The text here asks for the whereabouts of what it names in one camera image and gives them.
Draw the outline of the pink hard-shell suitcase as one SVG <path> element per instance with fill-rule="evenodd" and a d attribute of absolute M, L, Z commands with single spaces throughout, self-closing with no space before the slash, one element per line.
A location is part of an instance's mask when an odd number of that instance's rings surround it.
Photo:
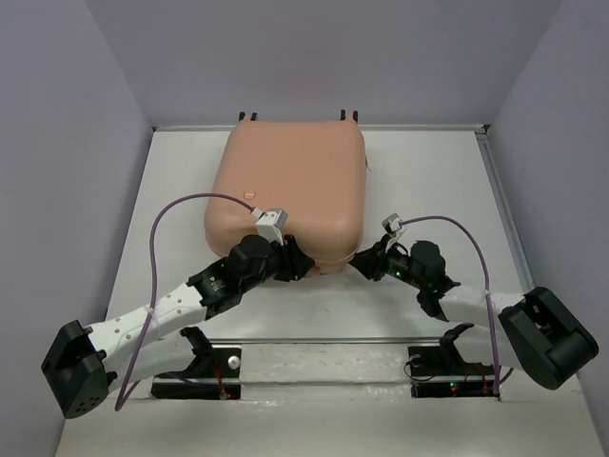
<path fill-rule="evenodd" d="M 337 120 L 265 121 L 239 116 L 206 205 L 204 234 L 224 257 L 254 222 L 233 198 L 287 214 L 283 234 L 296 238 L 317 274 L 342 271 L 363 239 L 367 158 L 359 113 Z"/>

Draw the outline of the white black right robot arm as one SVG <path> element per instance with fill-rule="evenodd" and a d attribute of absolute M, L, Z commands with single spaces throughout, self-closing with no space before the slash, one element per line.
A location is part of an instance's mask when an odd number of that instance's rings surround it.
<path fill-rule="evenodd" d="M 368 280 L 390 276 L 415 288 L 427 316 L 453 324 L 438 350 L 447 372 L 498 362 L 556 390 L 599 354 L 593 335 L 550 289 L 487 294 L 469 288 L 446 274 L 446 262 L 432 242 L 404 249 L 383 238 L 349 264 Z"/>

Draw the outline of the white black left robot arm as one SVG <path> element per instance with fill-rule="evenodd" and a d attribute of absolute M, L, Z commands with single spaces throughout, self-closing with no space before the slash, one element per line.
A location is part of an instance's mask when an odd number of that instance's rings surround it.
<path fill-rule="evenodd" d="M 283 242 L 248 235 L 148 306 L 88 326 L 63 325 L 41 366 L 63 416 L 79 418 L 114 390 L 126 395 L 128 384 L 158 374 L 205 373 L 214 355 L 200 323 L 236 307 L 267 280 L 299 281 L 314 265 L 292 235 Z"/>

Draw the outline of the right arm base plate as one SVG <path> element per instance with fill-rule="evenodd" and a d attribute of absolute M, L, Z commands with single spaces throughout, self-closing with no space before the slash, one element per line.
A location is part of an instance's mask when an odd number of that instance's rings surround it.
<path fill-rule="evenodd" d="M 409 347 L 403 372 L 415 399 L 495 397 L 492 366 L 465 363 L 441 346 Z"/>

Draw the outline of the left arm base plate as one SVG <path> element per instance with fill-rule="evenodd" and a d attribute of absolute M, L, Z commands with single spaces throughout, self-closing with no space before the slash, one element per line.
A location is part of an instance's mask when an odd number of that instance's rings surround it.
<path fill-rule="evenodd" d="M 159 400 L 240 400 L 242 359 L 241 346 L 215 346 L 202 366 L 155 377 L 150 394 Z"/>

